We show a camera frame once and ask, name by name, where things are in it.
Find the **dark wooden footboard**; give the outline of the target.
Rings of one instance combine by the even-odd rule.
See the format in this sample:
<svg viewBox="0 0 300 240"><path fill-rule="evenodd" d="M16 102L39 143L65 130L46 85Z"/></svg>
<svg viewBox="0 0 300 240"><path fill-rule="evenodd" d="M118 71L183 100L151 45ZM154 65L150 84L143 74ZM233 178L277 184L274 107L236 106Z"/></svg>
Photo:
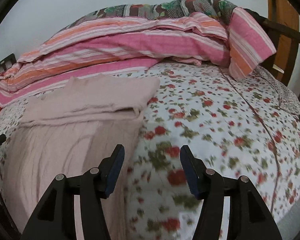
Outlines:
<svg viewBox="0 0 300 240"><path fill-rule="evenodd" d="M264 29L277 50L277 53L268 57L261 66L287 86L295 68L300 46L300 32L286 25L271 21L250 9L246 11Z"/></svg>

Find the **pink striped quilt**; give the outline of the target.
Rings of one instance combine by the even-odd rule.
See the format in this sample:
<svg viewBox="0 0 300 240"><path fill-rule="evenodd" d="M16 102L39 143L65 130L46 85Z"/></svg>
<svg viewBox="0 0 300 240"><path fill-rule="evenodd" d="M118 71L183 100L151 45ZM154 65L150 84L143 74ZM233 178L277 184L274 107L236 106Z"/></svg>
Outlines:
<svg viewBox="0 0 300 240"><path fill-rule="evenodd" d="M235 8L229 25L202 12L149 20L108 17L83 22L55 34L0 74L0 107L23 96L50 90L75 76L146 69L162 59L228 68L246 78L276 53L269 36L244 9Z"/></svg>

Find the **pink knit sweater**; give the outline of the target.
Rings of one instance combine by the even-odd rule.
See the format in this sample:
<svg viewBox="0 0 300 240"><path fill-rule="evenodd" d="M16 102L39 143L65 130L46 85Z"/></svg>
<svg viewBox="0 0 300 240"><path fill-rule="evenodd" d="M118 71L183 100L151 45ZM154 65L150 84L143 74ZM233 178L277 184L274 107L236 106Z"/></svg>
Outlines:
<svg viewBox="0 0 300 240"><path fill-rule="evenodd" d="M102 207L111 238L125 239L127 168L159 85L157 77L73 77L64 88L29 100L9 143L3 178L6 205L19 230L55 176L83 174L121 144L123 167Z"/></svg>

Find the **floral patchwork blanket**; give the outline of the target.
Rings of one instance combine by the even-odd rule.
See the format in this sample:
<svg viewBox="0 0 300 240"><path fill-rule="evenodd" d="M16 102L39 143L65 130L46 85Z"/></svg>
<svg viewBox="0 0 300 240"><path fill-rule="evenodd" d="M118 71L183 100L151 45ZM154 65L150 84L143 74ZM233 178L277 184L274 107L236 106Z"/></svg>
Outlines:
<svg viewBox="0 0 300 240"><path fill-rule="evenodd" d="M148 20L161 18L182 18L190 16L193 12L201 12L222 22L230 23L233 10L237 6L227 0L173 0L155 5L149 4L124 4L106 7L93 11L72 24L63 28L69 29L83 22L108 17L142 17Z"/></svg>

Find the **brown wooden door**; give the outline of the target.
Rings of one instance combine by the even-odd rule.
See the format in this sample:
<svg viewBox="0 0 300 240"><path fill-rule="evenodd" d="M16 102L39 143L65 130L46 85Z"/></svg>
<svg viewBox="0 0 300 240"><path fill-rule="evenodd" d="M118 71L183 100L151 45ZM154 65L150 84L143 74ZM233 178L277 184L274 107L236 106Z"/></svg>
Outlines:
<svg viewBox="0 0 300 240"><path fill-rule="evenodd" d="M268 0L268 18L271 21L299 31L299 15L288 0ZM281 78L287 68L294 68L299 45L286 36L280 35L273 70Z"/></svg>

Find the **floral bed sheet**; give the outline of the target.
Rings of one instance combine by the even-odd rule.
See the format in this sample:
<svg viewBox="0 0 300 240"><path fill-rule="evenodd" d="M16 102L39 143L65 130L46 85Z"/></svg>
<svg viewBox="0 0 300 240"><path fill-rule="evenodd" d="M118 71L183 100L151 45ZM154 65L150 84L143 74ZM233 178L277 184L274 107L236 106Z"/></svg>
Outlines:
<svg viewBox="0 0 300 240"><path fill-rule="evenodd" d="M242 81L220 67L161 62L113 77L157 77L143 113L126 184L125 239L191 239L202 202L190 193L180 149L219 174L247 176L283 239L300 230L300 102L264 68ZM0 191L10 140L31 97L0 111Z"/></svg>

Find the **dark wooden headboard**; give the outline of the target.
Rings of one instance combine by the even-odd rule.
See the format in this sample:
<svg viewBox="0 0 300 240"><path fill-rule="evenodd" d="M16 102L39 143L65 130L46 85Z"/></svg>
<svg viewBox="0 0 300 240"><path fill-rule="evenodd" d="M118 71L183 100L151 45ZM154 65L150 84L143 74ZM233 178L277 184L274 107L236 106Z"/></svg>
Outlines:
<svg viewBox="0 0 300 240"><path fill-rule="evenodd" d="M6 72L16 63L15 55L12 53L0 61L0 73Z"/></svg>

